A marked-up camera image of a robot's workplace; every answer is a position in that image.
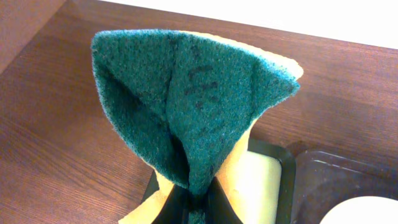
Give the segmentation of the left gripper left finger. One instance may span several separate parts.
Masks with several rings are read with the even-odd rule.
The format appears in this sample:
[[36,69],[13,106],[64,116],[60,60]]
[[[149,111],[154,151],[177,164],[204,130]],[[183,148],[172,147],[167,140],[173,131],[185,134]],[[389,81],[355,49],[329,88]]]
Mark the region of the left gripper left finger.
[[175,185],[152,224],[187,224],[188,191]]

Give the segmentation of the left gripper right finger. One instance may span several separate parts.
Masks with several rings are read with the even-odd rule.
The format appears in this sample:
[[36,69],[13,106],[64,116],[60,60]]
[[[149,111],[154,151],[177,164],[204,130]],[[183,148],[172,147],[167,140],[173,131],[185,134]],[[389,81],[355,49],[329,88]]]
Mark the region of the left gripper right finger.
[[205,196],[206,224],[243,224],[235,214],[223,188],[216,177],[213,178]]

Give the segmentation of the green and yellow sponge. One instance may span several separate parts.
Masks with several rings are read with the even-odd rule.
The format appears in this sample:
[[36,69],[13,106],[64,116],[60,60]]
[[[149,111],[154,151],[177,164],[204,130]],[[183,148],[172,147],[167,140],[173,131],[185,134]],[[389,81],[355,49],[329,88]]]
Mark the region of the green and yellow sponge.
[[152,223],[180,187],[188,222],[203,223],[212,180],[243,218],[238,182],[249,135],[298,92],[299,63],[217,35],[158,29],[98,32],[91,56],[106,117],[159,184],[122,222]]

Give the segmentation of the white plate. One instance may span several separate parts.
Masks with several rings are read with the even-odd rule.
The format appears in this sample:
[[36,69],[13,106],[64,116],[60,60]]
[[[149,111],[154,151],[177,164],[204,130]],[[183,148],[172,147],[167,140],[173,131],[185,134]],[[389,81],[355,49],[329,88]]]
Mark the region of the white plate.
[[363,196],[334,206],[320,224],[397,224],[397,200]]

